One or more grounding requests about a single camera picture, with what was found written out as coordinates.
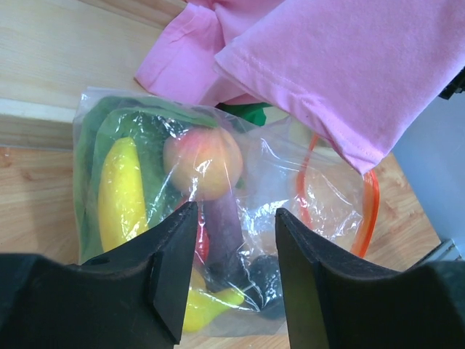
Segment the clear zip top bag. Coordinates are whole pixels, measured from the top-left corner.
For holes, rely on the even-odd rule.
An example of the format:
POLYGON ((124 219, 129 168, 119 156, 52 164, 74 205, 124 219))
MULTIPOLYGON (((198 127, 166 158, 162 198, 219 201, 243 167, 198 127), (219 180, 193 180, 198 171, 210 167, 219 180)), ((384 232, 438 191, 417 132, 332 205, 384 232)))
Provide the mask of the clear zip top bag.
POLYGON ((374 172, 359 174, 290 118, 255 124, 228 108, 89 88, 73 119, 73 200, 86 262, 198 205, 184 331, 283 332, 275 243, 284 208, 363 257, 379 213, 374 172))

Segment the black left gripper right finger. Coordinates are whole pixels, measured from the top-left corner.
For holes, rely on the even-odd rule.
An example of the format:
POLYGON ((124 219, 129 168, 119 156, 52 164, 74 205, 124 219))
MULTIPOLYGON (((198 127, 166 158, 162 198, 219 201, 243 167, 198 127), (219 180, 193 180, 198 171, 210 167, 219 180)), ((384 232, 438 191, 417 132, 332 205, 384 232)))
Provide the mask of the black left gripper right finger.
POLYGON ((292 348, 462 348, 464 263, 428 261, 397 272, 275 215, 292 348))

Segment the dark purple fake eggplant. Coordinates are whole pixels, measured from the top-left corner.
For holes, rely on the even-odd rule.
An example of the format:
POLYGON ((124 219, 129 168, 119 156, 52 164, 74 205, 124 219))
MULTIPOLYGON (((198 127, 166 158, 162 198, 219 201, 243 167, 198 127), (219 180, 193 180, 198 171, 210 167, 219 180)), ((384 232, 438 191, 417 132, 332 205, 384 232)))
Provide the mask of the dark purple fake eggplant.
POLYGON ((204 201, 203 213, 209 235, 207 265, 226 263, 243 245, 238 206, 233 192, 204 201))

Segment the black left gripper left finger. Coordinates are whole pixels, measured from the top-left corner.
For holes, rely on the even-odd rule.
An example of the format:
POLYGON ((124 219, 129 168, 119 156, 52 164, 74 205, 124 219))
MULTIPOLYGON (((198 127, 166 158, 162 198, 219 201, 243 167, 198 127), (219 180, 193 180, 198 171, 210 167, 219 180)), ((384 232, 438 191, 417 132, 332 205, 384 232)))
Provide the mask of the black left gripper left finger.
POLYGON ((83 265, 1 256, 3 348, 173 348, 180 343, 198 224, 183 204, 83 265))

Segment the small dark fake plum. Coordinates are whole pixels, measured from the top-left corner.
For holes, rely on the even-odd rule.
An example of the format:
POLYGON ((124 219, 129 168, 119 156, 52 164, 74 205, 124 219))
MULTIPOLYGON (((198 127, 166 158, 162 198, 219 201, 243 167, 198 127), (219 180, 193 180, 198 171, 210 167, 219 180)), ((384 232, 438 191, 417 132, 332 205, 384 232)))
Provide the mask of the small dark fake plum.
POLYGON ((240 305, 244 310, 269 320, 285 316, 279 262, 275 255, 262 254, 248 261, 244 255, 236 254, 223 262, 209 264, 204 276, 208 290, 213 293, 227 288, 239 290, 244 296, 240 305))

